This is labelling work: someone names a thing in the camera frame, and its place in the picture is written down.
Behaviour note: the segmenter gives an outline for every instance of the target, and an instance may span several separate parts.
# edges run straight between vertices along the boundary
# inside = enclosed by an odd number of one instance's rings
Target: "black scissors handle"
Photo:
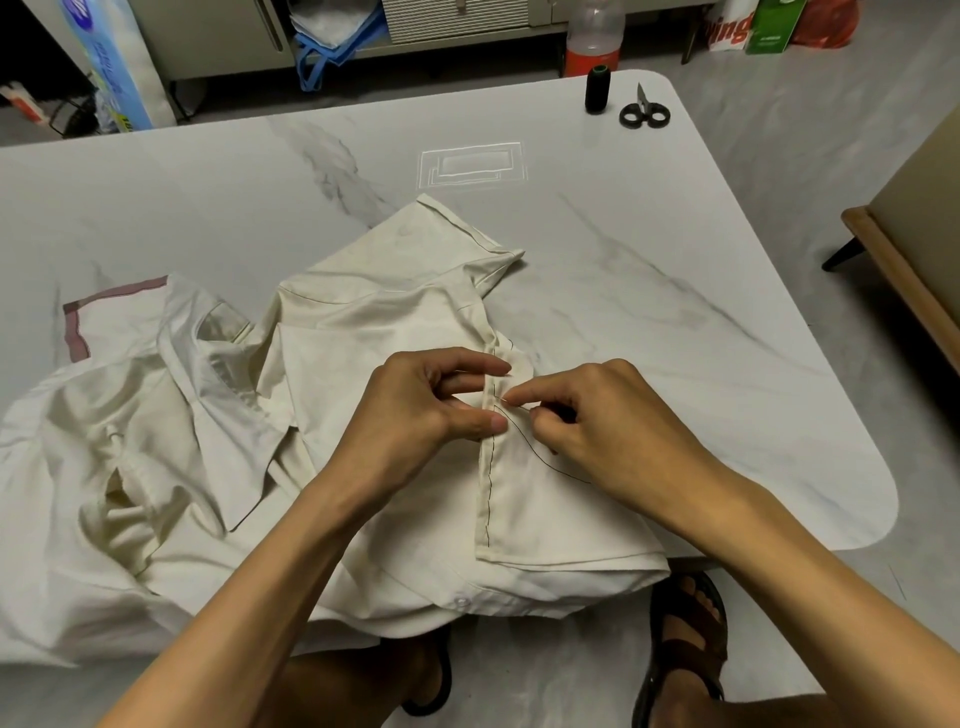
[[[651,129],[662,129],[670,123],[670,109],[663,104],[650,102],[650,113],[643,113],[640,104],[627,104],[620,110],[620,124],[627,129],[639,129],[643,122]]]

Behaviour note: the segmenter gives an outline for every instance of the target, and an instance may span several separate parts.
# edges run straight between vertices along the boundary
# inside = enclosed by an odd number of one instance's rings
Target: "black thread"
[[[570,473],[567,473],[566,471],[562,471],[562,470],[560,470],[559,468],[554,468],[552,465],[550,465],[550,463],[548,463],[546,460],[544,460],[542,457],[540,457],[540,454],[534,449],[534,446],[530,444],[530,441],[527,440],[527,436],[523,434],[523,430],[520,429],[520,425],[518,425],[518,424],[514,421],[514,418],[512,418],[510,415],[508,415],[506,412],[504,412],[502,409],[500,409],[500,408],[499,408],[498,406],[496,406],[496,405],[493,406],[493,409],[499,410],[501,413],[503,413],[503,416],[504,416],[504,417],[506,417],[508,420],[510,420],[510,422],[514,423],[514,427],[516,427],[516,431],[520,433],[520,437],[523,438],[523,441],[527,444],[527,447],[530,448],[530,451],[533,452],[533,453],[537,456],[537,459],[538,459],[541,463],[543,463],[543,465],[545,465],[545,466],[546,466],[547,468],[549,468],[550,470],[552,470],[552,471],[554,471],[554,472],[556,472],[556,473],[559,473],[560,475],[566,475],[567,477],[572,477],[574,480],[579,480],[581,483],[587,483],[587,485],[592,485],[592,483],[590,483],[589,480],[584,480],[584,479],[581,478],[581,477],[577,477],[576,475],[571,475]],[[491,465],[491,469],[492,469],[492,467],[493,467],[493,457],[492,457],[492,456],[491,456],[491,459],[490,459],[490,465]],[[490,516],[490,510],[489,510],[489,509],[488,509],[487,515],[488,515],[488,517]]]
[[[487,548],[490,548],[490,497],[493,495],[493,451],[496,449],[496,438],[490,439],[490,467],[487,468],[487,479],[490,489],[487,491]]]

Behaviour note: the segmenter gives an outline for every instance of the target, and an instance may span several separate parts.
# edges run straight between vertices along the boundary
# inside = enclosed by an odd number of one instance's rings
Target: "green box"
[[[747,53],[783,53],[806,0],[760,0],[747,40]]]

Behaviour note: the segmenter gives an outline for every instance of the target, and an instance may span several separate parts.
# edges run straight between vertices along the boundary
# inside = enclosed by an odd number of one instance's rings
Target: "wooden frame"
[[[944,353],[947,361],[960,374],[960,326],[950,318],[936,297],[930,293],[917,273],[907,262],[893,241],[863,207],[845,209],[840,215],[844,225],[870,253],[876,267],[923,324],[927,333]]]

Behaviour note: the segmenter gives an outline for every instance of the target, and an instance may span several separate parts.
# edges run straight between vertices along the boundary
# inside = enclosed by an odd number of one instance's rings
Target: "sandal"
[[[720,613],[720,621],[711,614],[694,595],[680,587],[680,580],[689,576],[696,584],[695,592],[703,592]],[[685,621],[704,638],[704,648],[699,649],[686,640],[663,640],[663,618],[667,615]],[[634,728],[647,728],[654,701],[660,695],[666,676],[677,669],[693,672],[707,686],[710,697],[723,700],[720,687],[720,669],[727,662],[727,613],[720,593],[702,571],[674,574],[654,587],[650,599],[650,636],[653,646],[650,666],[647,668],[643,687],[636,697]]]
[[[432,716],[446,705],[446,700],[450,697],[450,689],[453,687],[453,670],[450,668],[450,653],[446,647],[446,644],[450,640],[450,625],[447,624],[435,630],[433,640],[437,646],[437,657],[440,658],[440,671],[442,676],[440,690],[437,692],[437,696],[426,705],[419,705],[413,700],[407,700],[401,703],[400,707],[403,708],[403,711],[408,716]]]

